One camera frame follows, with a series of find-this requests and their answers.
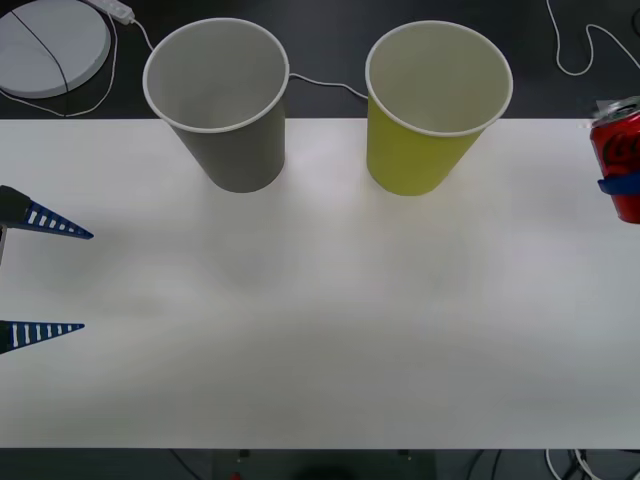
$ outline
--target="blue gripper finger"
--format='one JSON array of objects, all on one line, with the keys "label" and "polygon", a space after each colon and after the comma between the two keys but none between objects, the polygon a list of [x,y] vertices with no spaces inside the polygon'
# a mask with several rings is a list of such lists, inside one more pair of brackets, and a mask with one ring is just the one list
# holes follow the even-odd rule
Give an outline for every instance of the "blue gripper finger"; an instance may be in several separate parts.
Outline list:
[{"label": "blue gripper finger", "polygon": [[42,343],[84,328],[82,323],[8,322],[0,320],[0,354]]},{"label": "blue gripper finger", "polygon": [[80,225],[31,201],[24,193],[6,185],[0,185],[0,225],[87,240],[93,238],[93,234]]},{"label": "blue gripper finger", "polygon": [[88,232],[80,225],[70,222],[63,216],[58,215],[36,202],[31,202],[25,219],[22,222],[17,225],[7,226],[10,228],[20,228],[22,230],[35,230],[36,232],[83,238],[85,240],[93,238],[93,233]]}]

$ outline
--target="power strip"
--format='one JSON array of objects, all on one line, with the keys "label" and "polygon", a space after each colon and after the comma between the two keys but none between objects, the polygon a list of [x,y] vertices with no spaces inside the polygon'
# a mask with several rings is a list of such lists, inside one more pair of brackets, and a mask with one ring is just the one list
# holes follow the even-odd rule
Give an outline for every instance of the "power strip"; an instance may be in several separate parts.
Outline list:
[{"label": "power strip", "polygon": [[123,25],[129,25],[135,18],[131,7],[118,0],[84,0],[84,2]]}]

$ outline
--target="paper cup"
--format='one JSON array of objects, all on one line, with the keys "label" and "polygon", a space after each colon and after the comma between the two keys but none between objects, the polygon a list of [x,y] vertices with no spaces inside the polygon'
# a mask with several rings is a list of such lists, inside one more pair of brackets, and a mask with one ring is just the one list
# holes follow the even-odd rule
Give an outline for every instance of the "paper cup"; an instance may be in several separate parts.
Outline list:
[{"label": "paper cup", "polygon": [[493,43],[438,21],[384,35],[369,53],[366,80],[367,166],[398,195],[436,188],[513,92],[509,64]]},{"label": "paper cup", "polygon": [[232,192],[271,183],[284,165],[282,96],[289,60],[267,30],[214,18],[186,25],[155,48],[144,94],[209,177]]}]

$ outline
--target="dark floor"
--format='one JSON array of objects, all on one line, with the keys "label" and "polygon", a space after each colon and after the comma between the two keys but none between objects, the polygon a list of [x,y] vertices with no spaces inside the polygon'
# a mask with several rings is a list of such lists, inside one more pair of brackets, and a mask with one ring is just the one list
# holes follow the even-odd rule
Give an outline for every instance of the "dark floor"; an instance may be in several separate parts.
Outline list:
[{"label": "dark floor", "polygon": [[[0,15],[27,0],[3,0]],[[477,30],[505,54],[513,70],[508,118],[585,118],[594,102],[638,95],[640,72],[607,37],[593,33],[595,61],[589,73],[570,77],[555,65],[555,36],[545,0],[125,0],[157,44],[187,23],[238,17],[273,32],[286,49],[292,71],[317,80],[344,82],[365,92],[364,65],[373,44],[389,30],[417,20],[445,20]],[[588,61],[587,23],[608,29],[640,58],[632,28],[637,0],[551,0],[562,34],[565,68]],[[142,93],[149,49],[135,25],[116,24],[120,47],[109,98],[83,118],[153,118]],[[69,111],[92,107],[106,91],[111,57],[87,84],[70,93]],[[44,102],[61,112],[64,95]],[[292,81],[286,93],[290,117],[364,117],[366,102],[347,91]],[[51,114],[0,97],[0,118],[52,118]]]},{"label": "dark floor", "polygon": [[[438,451],[435,471],[429,452],[411,452],[411,460],[395,451],[307,452],[253,451],[237,462],[236,451],[182,450],[184,462],[201,480],[466,480],[474,451]],[[489,480],[496,452],[486,451],[471,480]],[[564,474],[566,451],[552,452]],[[594,474],[627,480],[640,469],[640,455],[589,451]],[[2,480],[194,480],[167,450],[0,450]],[[541,450],[504,451],[496,480],[552,480]]]}]

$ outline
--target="gray paper cup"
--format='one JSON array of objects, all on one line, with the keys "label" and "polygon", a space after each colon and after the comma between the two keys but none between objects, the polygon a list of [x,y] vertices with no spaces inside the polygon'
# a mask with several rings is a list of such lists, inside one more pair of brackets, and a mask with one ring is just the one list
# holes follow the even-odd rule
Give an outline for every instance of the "gray paper cup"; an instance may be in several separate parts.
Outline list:
[{"label": "gray paper cup", "polygon": [[282,96],[289,60],[270,32],[213,18],[165,38],[144,68],[144,95],[209,177],[232,192],[271,183],[284,166]]}]

